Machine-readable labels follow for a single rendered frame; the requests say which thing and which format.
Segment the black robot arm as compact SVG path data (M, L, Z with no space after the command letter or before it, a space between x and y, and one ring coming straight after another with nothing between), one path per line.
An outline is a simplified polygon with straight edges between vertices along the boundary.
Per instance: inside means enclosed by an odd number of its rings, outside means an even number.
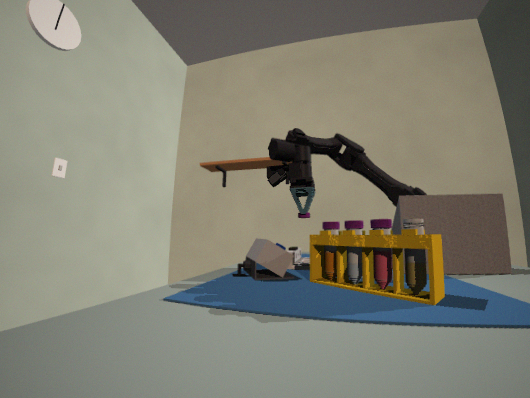
M341 154L339 151L343 145L346 146L346 149ZM311 154L321 154L331 156L330 158L343 169L351 169L348 171L354 171L364 176L382 190L396 207L401 195L427 195L418 187L407 186L392 178L366 156L362 146L338 133L335 134L334 138L315 138L307 136L298 128L294 128L294 130L288 131L285 140L271 138L268 150L271 160L292 161L288 165L267 167L267 178L272 187L276 187L288 178L285 172L289 171L289 178L301 177L301 162L303 161L303 164L305 162L311 163Z

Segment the grey key desk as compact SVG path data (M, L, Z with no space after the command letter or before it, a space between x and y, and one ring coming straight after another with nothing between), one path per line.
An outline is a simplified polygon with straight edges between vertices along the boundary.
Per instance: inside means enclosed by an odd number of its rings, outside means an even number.
M293 257L294 255L287 252L281 244L275 244L268 239L256 238L246 255L246 260L249 261L238 264L238 274L232 275L233 277L247 276L241 274L241 267L243 267L254 280L293 279L293 276L285 273ZM256 270L257 263L267 269Z

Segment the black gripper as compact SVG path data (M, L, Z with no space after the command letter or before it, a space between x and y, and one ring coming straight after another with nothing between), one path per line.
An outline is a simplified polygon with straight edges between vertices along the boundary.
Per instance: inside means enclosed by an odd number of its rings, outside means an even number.
M301 162L301 177L289 178L289 183L291 184L290 192L295 200L295 203L299 209L300 214L306 214L306 212L309 211L310 205L315 195L311 163L305 162L305 164L303 164L303 161L302 161ZM299 197L303 197L303 196L307 196L304 209L302 208L301 203L299 203L300 202Z

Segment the blue flat mat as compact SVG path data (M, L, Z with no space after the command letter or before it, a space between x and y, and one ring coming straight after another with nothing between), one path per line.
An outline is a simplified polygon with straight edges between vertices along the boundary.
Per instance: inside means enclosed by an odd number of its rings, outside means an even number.
M444 327L530 328L530 303L444 275L436 305L310 282L310 270L287 269L293 279L254 280L243 268L163 298L189 305L294 318Z

